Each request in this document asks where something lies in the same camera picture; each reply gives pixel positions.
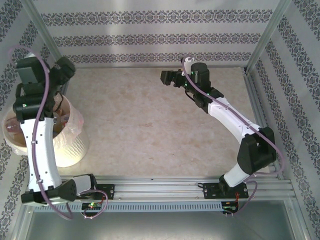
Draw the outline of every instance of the robotic arm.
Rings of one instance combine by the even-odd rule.
[[[252,123],[241,115],[234,107],[230,105],[224,95],[214,87],[211,87],[210,73],[207,65],[202,62],[194,62],[193,58],[187,58],[184,67],[192,82],[203,92],[207,93],[214,99],[223,103],[224,107],[213,102],[208,97],[199,93],[187,80],[182,70],[178,71],[162,71],[161,81],[164,85],[169,86],[173,82],[176,88],[183,87],[185,93],[193,94],[192,100],[207,114],[219,120],[237,139],[240,144],[237,155],[237,164],[227,173],[219,178],[219,190],[223,195],[227,195],[232,188],[235,188],[247,179],[253,173],[268,166],[276,160],[276,151],[258,134],[244,124],[230,109],[234,110],[240,117],[268,138],[271,142],[275,142],[274,132],[269,128],[261,128]]]
[[[47,65],[49,70],[49,94],[38,123],[35,155],[40,181],[49,200],[53,204],[62,204],[73,202],[77,195],[83,191],[95,189],[97,182],[93,174],[75,176],[65,182],[62,182],[59,175],[52,140],[54,96],[60,87],[75,74],[76,69],[66,57],[60,58],[57,64],[60,67],[59,69],[57,67],[50,69]],[[16,88],[16,101],[13,110],[24,134],[29,163],[29,191],[21,195],[21,200],[25,205],[45,206],[46,201],[42,197],[35,176],[32,156],[33,128],[45,91],[45,73],[39,60],[33,54],[21,59],[16,68],[22,83]]]

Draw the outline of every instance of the white container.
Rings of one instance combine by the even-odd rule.
[[[70,167],[78,163],[89,149],[89,138],[83,129],[83,117],[68,99],[63,96],[61,108],[64,114],[70,114],[69,121],[63,130],[53,139],[55,163],[58,167]],[[18,155],[28,155],[27,147],[22,141],[16,141],[7,132],[6,120],[15,117],[13,108],[10,107],[2,121],[2,131],[5,141]]]

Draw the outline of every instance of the patterned wallpaper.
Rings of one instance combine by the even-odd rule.
[[[293,0],[251,73],[311,239],[320,239],[319,17],[316,0]]]
[[[34,4],[77,67],[246,66],[279,0],[93,0]]]
[[[8,49],[15,44],[32,48],[53,63],[48,47],[18,0],[0,2],[0,120],[15,101],[15,88],[20,82],[15,68],[7,59]],[[26,51],[16,50],[13,59],[26,56]],[[0,131],[0,240],[11,236],[21,206],[20,195],[28,181],[28,158],[13,153]]]

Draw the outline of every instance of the beige floor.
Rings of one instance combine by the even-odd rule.
[[[216,119],[165,86],[161,68],[78,69],[67,97],[83,114],[86,156],[62,175],[220,176],[239,144]],[[211,85],[254,120],[240,68],[211,68]]]

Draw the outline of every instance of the cable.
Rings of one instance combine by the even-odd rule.
[[[33,164],[35,178],[36,178],[36,181],[37,181],[37,183],[39,185],[41,195],[42,195],[43,199],[45,200],[45,202],[60,217],[66,219],[66,220],[72,220],[73,219],[73,213],[72,213],[68,203],[66,203],[65,205],[66,205],[66,209],[67,209],[69,215],[61,212],[55,205],[53,205],[53,203],[48,198],[48,196],[47,196],[47,194],[45,192],[44,186],[42,184],[42,180],[40,179],[40,174],[39,174],[39,169],[38,169],[38,164],[37,164],[37,158],[36,158],[36,146],[37,146],[37,144],[36,144],[37,143],[36,136],[37,136],[38,124],[39,124],[39,121],[40,121],[40,115],[41,115],[41,113],[42,113],[42,111],[44,109],[44,106],[46,104],[46,100],[47,100],[47,97],[48,97],[48,94],[49,94],[49,85],[50,85],[49,71],[48,71],[48,68],[47,68],[45,62],[43,61],[43,59],[37,53],[33,52],[29,47],[21,46],[21,45],[14,45],[8,50],[7,55],[8,55],[8,59],[9,59],[10,63],[12,64],[12,66],[15,66],[15,64],[12,62],[11,53],[15,49],[24,49],[24,50],[27,50],[30,53],[34,54],[34,56],[39,60],[41,66],[43,68],[44,76],[45,76],[44,93],[43,93],[43,97],[42,97],[42,100],[41,100],[41,104],[39,106],[39,110],[38,110],[38,112],[36,114],[36,117],[35,117],[35,121],[34,121],[34,125],[33,125],[33,132],[32,132],[32,142],[31,142],[31,156],[32,156],[32,164]],[[97,189],[83,191],[83,192],[81,192],[81,194],[84,194],[84,193],[96,193],[96,192],[105,194],[106,199],[108,199],[108,195],[104,191],[97,190]],[[107,207],[107,204],[105,204],[104,208],[100,212],[98,212],[94,217],[100,215],[106,209],[106,207]]]
[[[186,79],[189,81],[189,83],[202,95],[206,96],[207,98],[211,99],[213,102],[221,105],[222,107],[224,107],[225,109],[228,109],[231,113],[233,113],[233,115],[235,115],[241,122],[244,123],[244,125],[247,126],[247,128],[251,129],[254,133],[256,133],[260,138],[262,138],[263,140],[265,140],[269,145],[271,145],[271,147],[273,147],[275,149],[275,151],[279,154],[280,156],[280,162],[281,162],[281,168],[275,172],[256,172],[253,175],[256,177],[257,175],[264,175],[264,176],[268,176],[268,175],[277,175],[280,174],[284,171],[285,169],[285,157],[282,154],[282,152],[280,151],[280,149],[272,142],[270,141],[268,138],[266,138],[263,134],[261,134],[258,130],[256,130],[254,127],[252,127],[243,117],[241,117],[235,110],[233,110],[231,107],[229,107],[228,105],[220,102],[219,100],[215,99],[214,97],[207,95],[206,92],[202,91],[201,89],[199,89],[197,87],[197,85],[191,80],[191,78],[189,77],[187,71],[186,71],[186,67],[185,67],[185,61],[186,58],[188,57],[192,57],[191,55],[187,55],[182,59],[182,70],[184,72],[184,75],[186,77]]]
[[[186,95],[188,98],[190,98],[192,101],[195,101],[195,100],[188,94],[187,91],[184,91],[184,93],[185,93],[185,95]]]
[[[251,193],[250,197],[248,198],[248,200],[245,202],[245,204],[234,214],[238,214],[239,212],[241,212],[243,209],[246,208],[246,206],[248,205],[248,203],[251,201],[251,199],[253,199],[254,195],[256,194],[256,191],[258,189],[258,183],[254,180],[252,181],[247,181],[246,184],[255,184],[254,190]]]
[[[102,214],[102,212],[104,212],[104,211],[107,209],[107,205],[108,205],[108,195],[107,195],[104,191],[101,191],[101,190],[98,190],[98,189],[95,189],[95,190],[85,190],[85,191],[80,192],[80,195],[82,195],[82,194],[89,194],[89,193],[102,193],[102,194],[105,196],[105,200],[106,200],[105,205],[103,206],[103,208],[102,208],[99,212],[97,212],[96,215],[94,215],[94,216],[87,216],[87,215],[86,215],[87,209],[85,209],[85,210],[83,211],[83,214],[81,213],[81,214],[84,216],[85,219],[94,219],[94,218],[98,217],[100,214]]]
[[[255,187],[254,187],[253,192],[251,193],[250,197],[249,197],[248,200],[245,202],[245,204],[244,204],[241,208],[239,208],[238,211],[236,211],[236,212],[234,212],[234,213],[231,212],[231,211],[229,211],[229,210],[223,209],[223,211],[228,212],[229,214],[231,214],[232,217],[233,217],[234,215],[237,215],[238,213],[240,213],[243,209],[245,209],[246,206],[248,205],[248,203],[251,201],[251,199],[254,198],[254,195],[256,194],[256,191],[257,191],[257,189],[258,189],[258,183],[257,183],[256,181],[252,180],[252,181],[247,181],[246,184],[255,184]],[[239,200],[239,194],[238,194],[238,196],[237,196],[237,194],[236,194],[235,197],[236,197],[236,200],[235,200],[234,202],[237,202],[237,207],[239,207],[239,202],[238,202],[238,200]]]

